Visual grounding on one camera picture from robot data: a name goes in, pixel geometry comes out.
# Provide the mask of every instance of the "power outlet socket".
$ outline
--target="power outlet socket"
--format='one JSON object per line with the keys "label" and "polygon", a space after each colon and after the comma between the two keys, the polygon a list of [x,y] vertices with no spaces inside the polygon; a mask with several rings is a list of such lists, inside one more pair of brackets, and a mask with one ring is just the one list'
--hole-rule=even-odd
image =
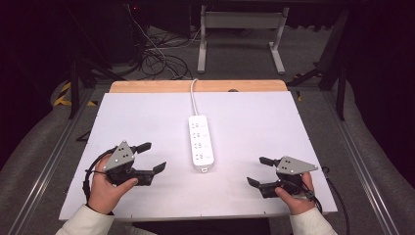
{"label": "power outlet socket", "polygon": [[208,118],[206,116],[189,117],[189,131],[193,166],[196,170],[206,173],[214,165]]}

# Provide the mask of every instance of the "white board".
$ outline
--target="white board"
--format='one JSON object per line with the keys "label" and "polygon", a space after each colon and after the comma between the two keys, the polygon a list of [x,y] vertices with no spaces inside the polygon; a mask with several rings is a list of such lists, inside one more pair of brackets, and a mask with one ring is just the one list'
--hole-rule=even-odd
{"label": "white board", "polygon": [[[275,167],[259,157],[290,156],[320,163],[290,92],[195,93],[200,115],[207,116],[215,157],[208,173],[193,169],[188,117],[189,93],[106,94],[88,144],[70,185],[60,219],[85,204],[82,181],[93,161],[122,140],[152,149],[136,156],[134,168],[167,162],[150,187],[136,186],[118,203],[115,218],[155,221],[195,218],[261,217],[288,214],[279,198],[263,199],[247,176],[261,183],[277,179]],[[311,172],[324,212],[337,208],[321,170]]]}

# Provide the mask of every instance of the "hand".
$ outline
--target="hand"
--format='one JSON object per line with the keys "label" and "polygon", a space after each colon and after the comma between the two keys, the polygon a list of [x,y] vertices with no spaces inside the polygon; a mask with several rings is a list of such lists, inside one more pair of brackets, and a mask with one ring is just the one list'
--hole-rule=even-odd
{"label": "hand", "polygon": [[[104,156],[95,165],[95,170],[103,172],[104,165],[107,163],[111,154]],[[124,183],[114,186],[104,173],[94,173],[92,178],[92,189],[88,205],[95,212],[108,214],[112,212],[121,197],[138,183],[138,179],[131,178]]]}
{"label": "hand", "polygon": [[[305,172],[302,174],[302,182],[308,187],[309,190],[314,191],[312,186],[311,174]],[[287,204],[290,209],[291,215],[297,215],[304,212],[308,212],[315,207],[314,201],[308,199],[296,199],[291,196],[283,188],[277,187],[275,193]]]}

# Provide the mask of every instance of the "gray floor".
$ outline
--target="gray floor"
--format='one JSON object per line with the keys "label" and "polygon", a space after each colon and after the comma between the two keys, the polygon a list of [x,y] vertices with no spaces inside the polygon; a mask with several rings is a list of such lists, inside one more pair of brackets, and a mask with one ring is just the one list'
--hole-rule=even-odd
{"label": "gray floor", "polygon": [[[204,74],[196,73],[197,42],[185,48],[162,51],[185,60],[193,76],[199,79],[290,81],[294,74],[313,69],[312,62],[318,61],[330,30],[285,29],[280,55],[286,75],[277,74],[267,48],[274,33],[254,30],[246,37],[223,31],[211,34]],[[142,76],[136,72],[128,78]],[[171,78],[169,71],[157,77],[167,78]],[[330,168],[330,178],[345,202],[350,234],[415,234],[415,225],[410,222],[415,220],[415,190],[391,165],[368,132],[354,105],[351,88],[348,86],[346,93],[346,121],[341,122],[333,114],[336,90],[321,92],[317,82],[318,78],[311,79],[295,88],[300,91],[302,100],[299,101],[296,92],[293,92],[293,98],[317,157],[322,165]],[[107,81],[100,81],[91,91],[90,100],[100,101],[109,88]],[[88,90],[83,90],[83,94],[88,93]],[[98,107],[85,107],[77,121],[68,121],[69,110],[70,107],[66,106],[55,107],[26,135],[0,172],[0,234],[7,234],[12,226],[14,233],[18,234],[54,234],[62,226],[63,223],[58,221],[59,212],[85,146],[75,139],[92,128]],[[72,128],[71,135],[64,145],[57,146],[62,143],[59,138],[68,128]],[[59,150],[62,150],[59,155],[53,154]],[[36,180],[45,174],[42,170],[50,163],[50,157],[59,163],[50,174],[53,176],[39,186]],[[26,205],[31,209],[28,214],[19,215],[28,196],[32,196],[33,186],[42,189],[36,191],[39,197],[35,197],[37,201],[31,207]],[[327,219],[339,234],[346,234],[345,216],[339,199],[336,195],[334,197],[339,212],[327,215]],[[269,221],[272,234],[287,235],[291,232],[287,216],[270,218]],[[110,234],[125,234],[124,225],[115,223]]]}

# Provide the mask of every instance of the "wooden edge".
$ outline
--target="wooden edge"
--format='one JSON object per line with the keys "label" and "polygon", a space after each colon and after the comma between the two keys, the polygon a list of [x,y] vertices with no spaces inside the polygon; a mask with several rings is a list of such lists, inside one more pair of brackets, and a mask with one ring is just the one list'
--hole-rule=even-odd
{"label": "wooden edge", "polygon": [[[110,93],[189,92],[191,83],[191,80],[115,81]],[[241,92],[288,91],[282,80],[198,80],[194,84],[196,92],[227,92],[231,89]]]}

